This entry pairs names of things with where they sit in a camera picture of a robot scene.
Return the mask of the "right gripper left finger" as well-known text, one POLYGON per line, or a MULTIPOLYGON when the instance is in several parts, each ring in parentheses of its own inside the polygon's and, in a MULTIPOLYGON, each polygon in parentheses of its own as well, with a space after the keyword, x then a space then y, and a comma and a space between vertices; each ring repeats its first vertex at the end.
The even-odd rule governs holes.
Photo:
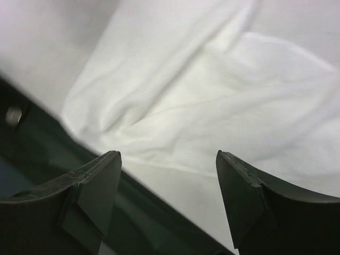
POLYGON ((32 189, 1 198, 1 254, 98 254, 122 169, 109 151, 32 189))

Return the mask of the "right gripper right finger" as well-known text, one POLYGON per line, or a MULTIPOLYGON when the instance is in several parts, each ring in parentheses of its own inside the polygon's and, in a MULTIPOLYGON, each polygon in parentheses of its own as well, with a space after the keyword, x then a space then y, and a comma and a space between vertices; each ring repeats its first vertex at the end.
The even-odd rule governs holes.
POLYGON ((240 254, 339 254, 339 198, 301 188, 219 151, 216 169, 240 254))

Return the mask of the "plain white towel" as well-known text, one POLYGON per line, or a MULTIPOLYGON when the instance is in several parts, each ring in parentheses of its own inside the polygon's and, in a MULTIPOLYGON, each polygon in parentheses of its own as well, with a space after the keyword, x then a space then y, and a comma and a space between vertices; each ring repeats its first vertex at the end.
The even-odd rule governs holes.
POLYGON ((61 118, 133 171, 223 150, 339 196, 339 1, 119 1, 61 118))

